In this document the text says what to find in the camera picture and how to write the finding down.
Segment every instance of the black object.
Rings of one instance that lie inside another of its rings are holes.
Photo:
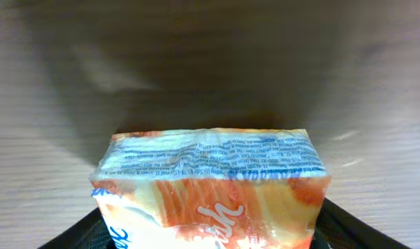
[[[98,208],[40,249],[114,249]],[[310,249],[408,249],[325,199]]]

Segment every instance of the orange and white package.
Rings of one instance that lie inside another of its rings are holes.
[[[122,133],[91,175],[117,248],[309,248],[330,176],[305,130]]]

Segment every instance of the table surface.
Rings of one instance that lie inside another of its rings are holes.
[[[420,248],[420,1],[18,2],[0,1],[0,248],[95,207],[119,127],[219,125],[307,128],[328,197]]]

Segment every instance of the plastic packaging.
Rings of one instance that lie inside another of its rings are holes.
[[[305,130],[121,133],[91,175],[117,248],[309,248],[330,176]]]

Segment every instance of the crinkled plastic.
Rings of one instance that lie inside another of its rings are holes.
[[[117,248],[309,248],[330,176],[305,130],[116,134],[91,175]]]

